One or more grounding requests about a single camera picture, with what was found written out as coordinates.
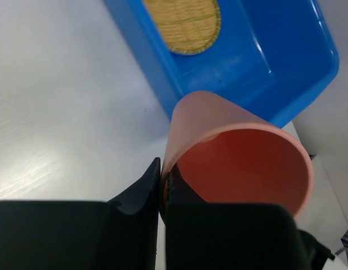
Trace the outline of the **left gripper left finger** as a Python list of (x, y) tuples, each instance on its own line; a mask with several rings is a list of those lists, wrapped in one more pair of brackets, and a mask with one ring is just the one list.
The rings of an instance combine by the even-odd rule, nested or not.
[(160, 159), (116, 197), (0, 201), (0, 269), (154, 269)]

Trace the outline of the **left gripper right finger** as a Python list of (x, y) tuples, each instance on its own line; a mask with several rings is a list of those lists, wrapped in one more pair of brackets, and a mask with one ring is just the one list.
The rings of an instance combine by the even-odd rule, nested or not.
[(167, 269), (323, 269), (334, 254), (274, 204), (205, 202), (178, 167), (164, 203)]

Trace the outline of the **pink plastic cup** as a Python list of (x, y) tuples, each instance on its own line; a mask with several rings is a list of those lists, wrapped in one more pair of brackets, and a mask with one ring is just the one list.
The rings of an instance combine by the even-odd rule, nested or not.
[(170, 172), (208, 203), (269, 203), (298, 218), (314, 186), (314, 169), (302, 143), (286, 131), (209, 91), (175, 106), (161, 184), (169, 196)]

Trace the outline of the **green-rimmed bamboo tray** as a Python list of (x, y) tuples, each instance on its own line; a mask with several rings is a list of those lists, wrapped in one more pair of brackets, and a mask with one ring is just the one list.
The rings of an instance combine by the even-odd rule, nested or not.
[(216, 41), (221, 12), (214, 0), (143, 1), (167, 48), (180, 55), (204, 52)]

